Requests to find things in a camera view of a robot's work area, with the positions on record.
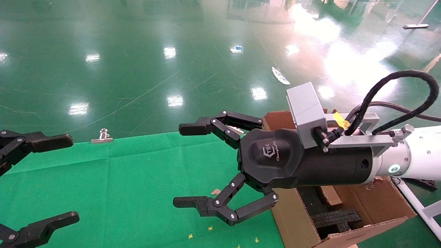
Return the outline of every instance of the robotic arm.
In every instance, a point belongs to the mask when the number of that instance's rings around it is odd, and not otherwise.
[[[31,152],[46,152],[71,147],[72,138],[65,135],[47,137],[42,132],[20,134],[0,131],[0,177]],[[37,221],[19,231],[0,224],[0,248],[34,248],[49,242],[52,233],[79,221],[77,212],[67,212]]]
[[[386,82],[383,79],[378,84],[384,85],[390,78],[388,76]],[[438,95],[438,85],[433,81],[432,103]],[[368,94],[366,97],[372,99],[373,96]],[[176,197],[173,205],[194,207],[202,217],[216,216],[235,225],[272,208],[279,199],[272,188],[362,184],[372,181],[375,176],[441,179],[441,171],[434,170],[441,158],[441,148],[437,148],[441,147],[441,126],[414,129],[406,124],[402,129],[387,132],[379,132],[377,128],[374,130],[376,135],[373,135],[371,130],[379,121],[375,113],[366,113],[362,105],[349,114],[342,114],[341,120],[347,119],[342,123],[333,114],[323,113],[311,83],[287,90],[287,100],[296,129],[263,131],[262,119],[228,111],[213,117],[201,117],[196,123],[181,124],[181,135],[214,133],[237,149],[239,173],[214,199]],[[404,111],[411,116],[410,119],[420,117],[425,109]],[[351,128],[353,124],[357,125],[356,128]],[[240,138],[229,125],[249,133]],[[244,184],[262,192],[264,197],[234,211],[227,204]]]

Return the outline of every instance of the green floor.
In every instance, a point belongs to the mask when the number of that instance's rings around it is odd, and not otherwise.
[[[284,91],[309,81],[324,107],[345,112],[390,72],[426,70],[441,80],[441,4],[426,18],[429,29],[411,31],[402,26],[416,24],[433,0],[326,2],[2,0],[0,126],[84,142],[104,127],[122,138],[175,132],[224,109],[286,110]],[[376,99],[414,108],[427,93],[423,82],[400,80]],[[440,109],[441,98],[427,113]],[[399,115],[372,110],[383,123]],[[441,198],[415,190],[425,204]],[[360,246],[441,246],[424,243],[433,240],[414,218]]]

